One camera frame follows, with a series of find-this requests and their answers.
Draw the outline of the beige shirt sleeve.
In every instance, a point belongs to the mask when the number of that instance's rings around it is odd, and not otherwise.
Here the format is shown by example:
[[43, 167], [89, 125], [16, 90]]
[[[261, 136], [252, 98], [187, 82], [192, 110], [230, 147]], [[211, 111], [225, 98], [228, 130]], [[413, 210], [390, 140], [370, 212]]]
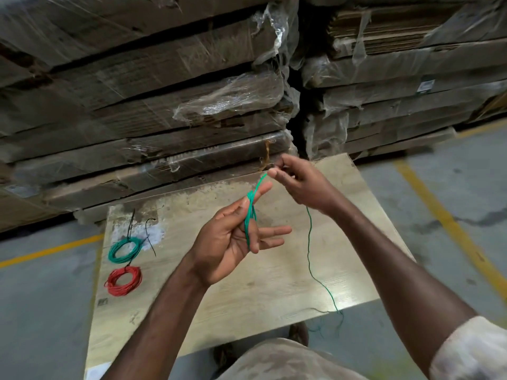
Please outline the beige shirt sleeve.
[[507, 380], [507, 329], [484, 317], [459, 326], [435, 354], [430, 380]]

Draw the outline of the light wooden table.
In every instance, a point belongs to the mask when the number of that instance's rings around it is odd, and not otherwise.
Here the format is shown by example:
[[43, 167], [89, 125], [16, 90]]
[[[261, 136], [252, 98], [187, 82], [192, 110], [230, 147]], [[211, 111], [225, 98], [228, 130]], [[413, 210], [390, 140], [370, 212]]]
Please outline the light wooden table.
[[[99, 380], [145, 317], [167, 277], [192, 246], [201, 227], [222, 207], [245, 196], [263, 172], [234, 177], [151, 198], [109, 207], [102, 261], [93, 312], [85, 380]], [[255, 204], [260, 227], [290, 225], [284, 245], [249, 254], [224, 280], [204, 296], [178, 353], [184, 362], [207, 366], [204, 350], [249, 338], [293, 323], [377, 300], [379, 295], [351, 243], [328, 217], [311, 210], [311, 272], [307, 242], [309, 217], [277, 181]], [[114, 297], [104, 283], [115, 265], [108, 259], [112, 244], [126, 236], [132, 212], [133, 234], [149, 245], [133, 264], [141, 284], [130, 294]]]

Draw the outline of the person's right hand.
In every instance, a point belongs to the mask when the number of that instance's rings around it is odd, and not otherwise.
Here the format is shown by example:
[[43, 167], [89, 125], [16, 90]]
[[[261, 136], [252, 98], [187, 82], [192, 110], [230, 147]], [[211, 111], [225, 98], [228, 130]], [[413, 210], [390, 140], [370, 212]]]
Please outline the person's right hand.
[[287, 191], [296, 203], [333, 218], [343, 209], [345, 197], [308, 160], [282, 154], [269, 170], [283, 170], [297, 180], [297, 189]]

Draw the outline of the person's left forearm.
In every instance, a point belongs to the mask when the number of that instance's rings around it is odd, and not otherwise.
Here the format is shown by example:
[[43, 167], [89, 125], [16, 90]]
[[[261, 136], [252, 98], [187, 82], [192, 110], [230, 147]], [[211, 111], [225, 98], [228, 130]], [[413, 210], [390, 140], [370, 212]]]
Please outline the person's left forearm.
[[208, 288], [189, 251], [101, 380], [168, 380]]

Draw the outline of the stack of wrapped cardboard boxes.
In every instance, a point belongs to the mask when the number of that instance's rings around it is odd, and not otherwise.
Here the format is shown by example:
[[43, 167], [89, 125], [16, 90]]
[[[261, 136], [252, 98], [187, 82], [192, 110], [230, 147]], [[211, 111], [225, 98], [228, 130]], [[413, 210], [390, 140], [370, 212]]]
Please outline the stack of wrapped cardboard boxes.
[[507, 0], [301, 0], [300, 18], [309, 159], [425, 146], [507, 111]]
[[285, 150], [299, 0], [0, 0], [0, 232]]

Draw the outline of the person's left hand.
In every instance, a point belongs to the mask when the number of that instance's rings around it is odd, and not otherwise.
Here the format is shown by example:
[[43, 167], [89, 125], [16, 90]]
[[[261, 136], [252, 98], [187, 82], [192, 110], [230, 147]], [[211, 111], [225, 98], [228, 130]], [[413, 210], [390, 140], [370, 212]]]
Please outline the person's left hand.
[[[249, 213], [244, 219], [248, 227], [250, 219], [254, 219], [253, 207], [257, 201], [273, 187], [272, 182], [262, 182], [254, 189]], [[244, 260], [247, 254], [233, 252], [233, 230], [241, 222], [220, 222], [215, 214], [198, 233], [193, 246], [188, 252], [193, 274], [198, 277], [204, 287], [224, 279]], [[270, 238], [283, 238], [292, 232], [289, 225], [275, 227], [259, 227], [259, 240]]]

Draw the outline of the brown twine piece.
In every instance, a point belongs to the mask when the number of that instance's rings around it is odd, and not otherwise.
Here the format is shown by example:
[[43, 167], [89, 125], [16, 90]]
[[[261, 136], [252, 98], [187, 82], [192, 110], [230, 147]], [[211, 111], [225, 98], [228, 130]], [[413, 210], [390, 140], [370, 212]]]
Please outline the brown twine piece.
[[276, 144], [276, 140], [264, 140], [265, 145], [265, 156], [260, 158], [260, 166], [257, 172], [265, 172], [273, 167], [274, 162], [271, 161], [271, 145]]

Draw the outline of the person's right forearm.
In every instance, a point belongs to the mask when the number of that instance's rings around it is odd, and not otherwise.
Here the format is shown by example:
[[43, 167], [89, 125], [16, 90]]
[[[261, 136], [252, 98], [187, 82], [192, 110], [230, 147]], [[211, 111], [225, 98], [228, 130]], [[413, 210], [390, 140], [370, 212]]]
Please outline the person's right forearm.
[[373, 281], [397, 335], [430, 378], [430, 365], [451, 334], [478, 313], [409, 258], [345, 198], [322, 209], [345, 233]]

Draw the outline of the person's brown shoe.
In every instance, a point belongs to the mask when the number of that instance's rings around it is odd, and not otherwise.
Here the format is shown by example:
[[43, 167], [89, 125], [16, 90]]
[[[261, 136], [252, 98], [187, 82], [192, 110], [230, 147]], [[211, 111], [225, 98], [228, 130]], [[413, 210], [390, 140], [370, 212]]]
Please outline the person's brown shoe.
[[216, 373], [223, 373], [230, 368], [238, 359], [237, 352], [235, 351], [232, 343], [226, 343], [213, 348], [212, 355], [215, 364], [217, 365]]
[[309, 331], [306, 323], [301, 321], [289, 326], [288, 339], [300, 345], [308, 347], [309, 345]]

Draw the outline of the beige camouflage shorts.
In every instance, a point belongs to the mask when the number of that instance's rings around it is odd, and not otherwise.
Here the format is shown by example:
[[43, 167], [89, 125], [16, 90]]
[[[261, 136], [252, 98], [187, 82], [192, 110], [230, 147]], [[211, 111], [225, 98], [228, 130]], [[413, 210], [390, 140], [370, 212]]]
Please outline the beige camouflage shorts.
[[368, 380], [340, 365], [329, 353], [314, 351], [296, 341], [265, 340], [239, 356], [212, 380]]

